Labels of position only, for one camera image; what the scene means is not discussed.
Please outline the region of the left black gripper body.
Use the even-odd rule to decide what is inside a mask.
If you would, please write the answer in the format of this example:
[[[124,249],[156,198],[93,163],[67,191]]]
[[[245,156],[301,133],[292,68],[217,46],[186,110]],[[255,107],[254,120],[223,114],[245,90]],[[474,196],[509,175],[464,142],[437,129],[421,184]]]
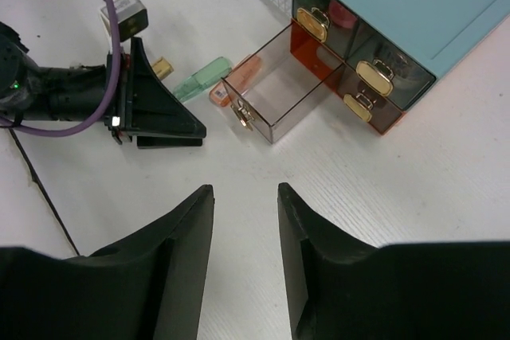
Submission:
[[[107,63],[102,65],[75,68],[39,67],[29,73],[41,87],[41,94],[23,112],[23,120],[71,122],[68,128],[37,130],[38,136],[63,138],[81,133],[94,123],[104,120],[111,107],[101,114],[100,106],[110,84],[112,55],[107,55]]]

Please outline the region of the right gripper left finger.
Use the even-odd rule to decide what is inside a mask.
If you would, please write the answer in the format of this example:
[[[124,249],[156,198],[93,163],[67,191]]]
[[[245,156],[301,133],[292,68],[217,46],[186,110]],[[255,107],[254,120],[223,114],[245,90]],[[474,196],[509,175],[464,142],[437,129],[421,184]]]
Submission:
[[[1,250],[4,339],[194,339],[214,223],[204,185],[89,256]]]

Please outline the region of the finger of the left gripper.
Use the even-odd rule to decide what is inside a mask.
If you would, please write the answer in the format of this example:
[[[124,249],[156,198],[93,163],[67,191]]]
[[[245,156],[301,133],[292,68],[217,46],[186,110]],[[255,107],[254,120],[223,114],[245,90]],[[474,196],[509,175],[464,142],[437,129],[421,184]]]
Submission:
[[[203,139],[196,138],[168,138],[168,137],[144,137],[138,136],[136,146],[139,149],[158,149],[173,147],[201,147]]]
[[[140,37],[131,39],[129,131],[147,137],[205,137],[206,127],[162,83]]]

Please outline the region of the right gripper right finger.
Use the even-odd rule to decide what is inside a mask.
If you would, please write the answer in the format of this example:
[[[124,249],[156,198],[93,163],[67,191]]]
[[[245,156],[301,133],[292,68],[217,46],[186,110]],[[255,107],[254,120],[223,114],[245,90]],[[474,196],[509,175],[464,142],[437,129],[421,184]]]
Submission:
[[[277,195],[294,339],[506,339],[506,241],[389,244],[357,239],[287,183]]]

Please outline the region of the green highlighter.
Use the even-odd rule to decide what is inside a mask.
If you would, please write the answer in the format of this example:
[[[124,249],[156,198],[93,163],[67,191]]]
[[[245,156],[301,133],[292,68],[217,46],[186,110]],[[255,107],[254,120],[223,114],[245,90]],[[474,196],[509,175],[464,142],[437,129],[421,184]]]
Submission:
[[[218,57],[177,85],[172,94],[184,103],[217,84],[232,70],[231,61]]]

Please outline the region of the orange highlighter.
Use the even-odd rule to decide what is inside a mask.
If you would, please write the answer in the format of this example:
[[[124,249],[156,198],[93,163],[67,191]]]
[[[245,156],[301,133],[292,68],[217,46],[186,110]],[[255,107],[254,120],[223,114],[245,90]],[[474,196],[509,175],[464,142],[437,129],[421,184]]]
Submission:
[[[262,59],[258,55],[248,55],[240,61],[229,73],[228,83],[239,93],[243,94],[262,67]],[[226,83],[221,80],[209,92],[209,100],[219,106],[226,107],[230,104]]]

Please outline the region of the clear smoky drawer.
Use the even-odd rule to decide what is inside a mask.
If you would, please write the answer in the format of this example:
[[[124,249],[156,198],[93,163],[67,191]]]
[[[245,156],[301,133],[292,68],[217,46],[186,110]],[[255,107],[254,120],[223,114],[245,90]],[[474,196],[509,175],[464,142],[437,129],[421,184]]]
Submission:
[[[271,144],[319,105],[343,74],[343,62],[295,21],[252,55],[262,67],[243,94],[228,83],[230,77],[223,81],[241,125]]]

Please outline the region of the teal drawer box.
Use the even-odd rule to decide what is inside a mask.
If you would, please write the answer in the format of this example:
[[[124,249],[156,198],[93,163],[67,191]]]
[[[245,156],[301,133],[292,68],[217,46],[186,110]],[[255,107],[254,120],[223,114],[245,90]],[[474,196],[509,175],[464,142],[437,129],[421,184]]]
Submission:
[[[292,0],[292,55],[387,133],[509,13],[509,0]]]

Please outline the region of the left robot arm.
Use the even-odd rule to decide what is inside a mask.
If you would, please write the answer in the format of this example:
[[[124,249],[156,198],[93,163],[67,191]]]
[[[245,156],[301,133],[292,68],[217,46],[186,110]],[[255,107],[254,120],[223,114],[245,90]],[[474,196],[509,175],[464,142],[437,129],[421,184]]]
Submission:
[[[99,106],[112,64],[45,68],[28,55],[19,34],[1,26],[1,126],[28,121],[82,122]],[[139,149],[200,147],[206,126],[163,85],[139,37],[120,56],[116,92],[99,118],[118,144]]]

